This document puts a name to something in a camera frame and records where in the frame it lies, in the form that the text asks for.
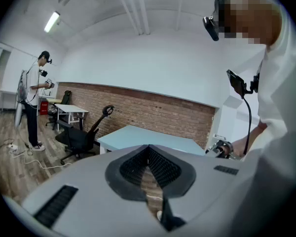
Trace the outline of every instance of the white shirt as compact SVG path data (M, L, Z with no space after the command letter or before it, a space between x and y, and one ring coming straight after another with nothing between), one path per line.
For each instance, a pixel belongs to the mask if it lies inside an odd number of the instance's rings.
M277 41L266 49L259 77L258 115L261 122L267 124L267 128L256 138L250 151L263 148L271 140L282 137L288 131L288 120L284 122L283 111L294 113L294 106L285 103L290 98L296 98L294 93L287 94L286 97L283 94L278 96L277 93L296 70L296 26L284 8L281 8L281 15L281 33Z
M38 105L38 90L31 89L31 86L37 86L39 84L38 78L39 78L39 66L35 62L35 64L31 66L27 74L28 94L26 97L26 102L33 106Z

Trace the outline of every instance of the brick wall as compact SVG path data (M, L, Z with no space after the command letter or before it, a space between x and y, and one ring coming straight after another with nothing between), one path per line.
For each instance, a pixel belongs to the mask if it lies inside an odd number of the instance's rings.
M203 149L212 126L215 108L178 98L137 90L82 83L60 83L57 98L71 90L70 104L89 111L84 129L102 115L106 105L115 110L99 125L97 138L127 125L193 139Z

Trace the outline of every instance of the white ceiling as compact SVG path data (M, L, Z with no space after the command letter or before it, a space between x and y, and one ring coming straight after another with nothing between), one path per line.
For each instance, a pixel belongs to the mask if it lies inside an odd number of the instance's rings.
M121 15L123 20L127 18L125 9L120 0L16 0L11 13L33 25L38 34L46 34L55 42L68 47L68 43L72 44L76 40L87 40L90 36L84 34L88 28L97 25L103 20ZM138 0L135 0L136 7L139 10ZM145 0L148 13L149 23L152 25L173 25L175 28L175 20L169 17L154 16L155 10L168 10L177 12L179 0ZM205 15L211 15L214 8L214 0L183 0L182 12L188 13L191 17L182 17L181 20L191 21L189 29L194 27L195 31L199 31L203 27L201 18ZM54 25L51 31L43 33L43 29L54 11L61 14L58 25ZM106 28L109 31L119 29L119 22L115 20L114 27L107 26L101 29L101 34L105 33ZM121 23L120 28L132 27L130 21Z

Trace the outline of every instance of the fluorescent light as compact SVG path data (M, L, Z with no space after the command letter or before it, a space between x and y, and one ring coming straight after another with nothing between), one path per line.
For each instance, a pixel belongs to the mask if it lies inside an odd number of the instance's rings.
M50 17L50 19L49 19L47 25L45 26L45 29L44 29L45 32L48 33L48 32L50 31L50 29L51 29L52 26L55 24L55 22L56 22L56 20L59 18L59 16L60 16L60 14L59 14L57 11L55 11L55 12L53 13L53 15L51 15L51 17Z

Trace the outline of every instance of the office chair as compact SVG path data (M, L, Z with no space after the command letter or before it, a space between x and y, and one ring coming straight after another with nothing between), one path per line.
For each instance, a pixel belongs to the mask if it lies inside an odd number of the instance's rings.
M113 110L113 105L105 106L102 110L103 115L99 118L98 121L96 121L96 123L88 132L85 132L81 129L82 120L85 119L85 117L79 115L76 116L80 119L80 129L76 129L73 127L72 124L68 124L62 120L57 121L57 123L64 128L64 131L58 134L55 139L60 143L67 145L67 147L65 148L65 152L70 151L69 155L60 159L60 163L62 165L64 165L64 159L67 159L68 157L74 155L76 155L77 158L80 158L80 154L95 155L95 153L90 152L90 150L93 149L94 144L99 145L99 143L94 140L96 133L99 131L97 127L102 119L112 114Z
M61 105L67 105L69 104L69 100L70 100L70 96L71 96L71 91L70 90L66 90L65 94L63 96L63 99L61 101ZM48 112L48 115L51 116L51 118L49 118L49 122L46 123L45 126L47 126L47 124L53 123L53 130L55 129L55 126L57 124L57 111L50 111Z

